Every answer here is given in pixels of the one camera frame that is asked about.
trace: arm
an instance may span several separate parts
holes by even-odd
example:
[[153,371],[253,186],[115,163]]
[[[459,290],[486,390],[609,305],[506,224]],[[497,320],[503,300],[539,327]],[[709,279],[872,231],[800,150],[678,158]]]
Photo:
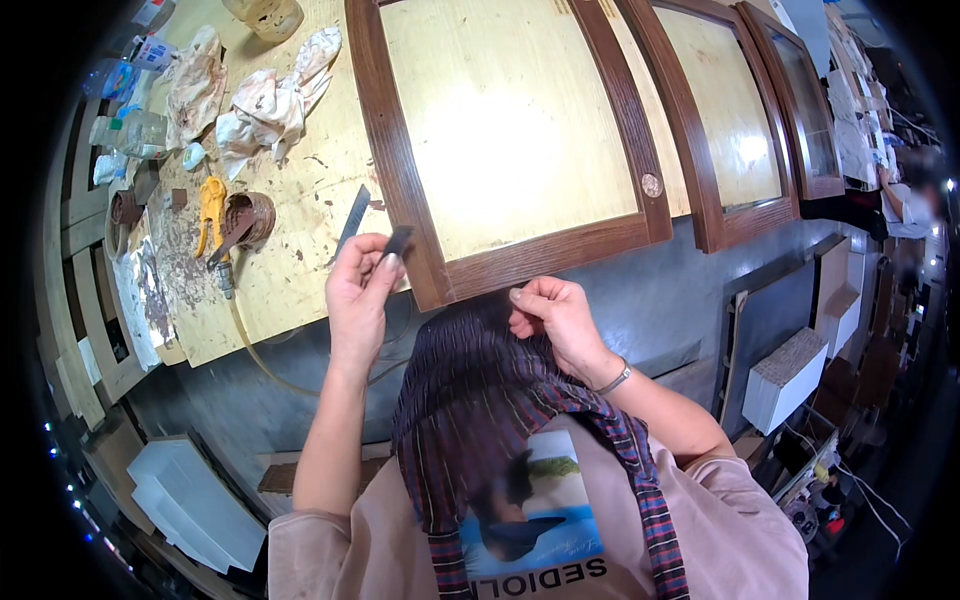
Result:
[[903,221],[903,201],[900,198],[897,198],[897,194],[895,194],[893,188],[890,187],[890,174],[887,173],[886,169],[880,165],[877,165],[876,176],[880,180],[880,189],[882,189],[883,193],[886,195],[887,201],[890,203],[890,207],[894,209],[894,213],[897,214],[897,218]]
[[383,304],[405,274],[386,236],[352,237],[326,281],[330,365],[294,477],[294,510],[349,515],[360,485],[367,378],[386,329]]
[[[598,390],[623,371],[623,361],[600,339],[587,295],[576,283],[538,277],[522,290],[511,290],[510,298],[514,303],[511,331],[521,339],[546,333],[563,372]],[[642,373],[633,371],[606,398],[627,414],[644,420],[651,435],[673,453],[681,467],[704,456],[735,456],[733,446],[710,413]]]

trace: pink t-shirt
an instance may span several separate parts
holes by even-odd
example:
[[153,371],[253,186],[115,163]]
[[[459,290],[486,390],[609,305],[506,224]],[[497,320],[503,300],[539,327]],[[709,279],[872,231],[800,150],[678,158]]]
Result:
[[[616,457],[567,415],[603,552],[553,568],[474,582],[480,598],[655,598],[640,512]],[[693,598],[806,598],[800,534],[737,458],[680,469],[650,440]],[[437,598],[426,535],[396,458],[377,473],[349,517],[295,512],[270,523],[271,600]]]

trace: hand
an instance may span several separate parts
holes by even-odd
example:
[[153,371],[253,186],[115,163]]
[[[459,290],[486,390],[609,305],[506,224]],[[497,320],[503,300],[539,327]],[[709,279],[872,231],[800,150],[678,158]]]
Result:
[[546,333],[557,366],[592,390],[609,385],[623,361],[607,349],[590,316],[584,288],[555,277],[537,277],[522,290],[510,290],[514,311],[510,330],[521,340]]
[[362,378],[364,383],[383,346],[384,302],[406,275],[396,254],[388,254],[380,263],[387,241],[379,233],[351,237],[326,280],[330,368]]

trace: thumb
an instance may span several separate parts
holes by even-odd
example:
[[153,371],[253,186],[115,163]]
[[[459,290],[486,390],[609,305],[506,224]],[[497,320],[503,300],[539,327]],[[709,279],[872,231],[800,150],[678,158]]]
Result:
[[366,301],[383,305],[387,301],[387,296],[394,289],[396,283],[396,272],[400,268],[400,259],[394,253],[389,253],[373,270],[370,281],[364,289],[363,298]]
[[550,312],[551,305],[553,304],[552,301],[543,296],[531,294],[519,288],[510,290],[510,301],[523,312],[530,313],[541,319],[546,319],[547,313]]

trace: t-shirt print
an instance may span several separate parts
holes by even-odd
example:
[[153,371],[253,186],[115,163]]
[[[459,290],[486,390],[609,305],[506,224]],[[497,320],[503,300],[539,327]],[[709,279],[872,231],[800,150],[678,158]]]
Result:
[[476,494],[460,530],[474,597],[501,598],[606,574],[603,542],[570,434],[530,436]]

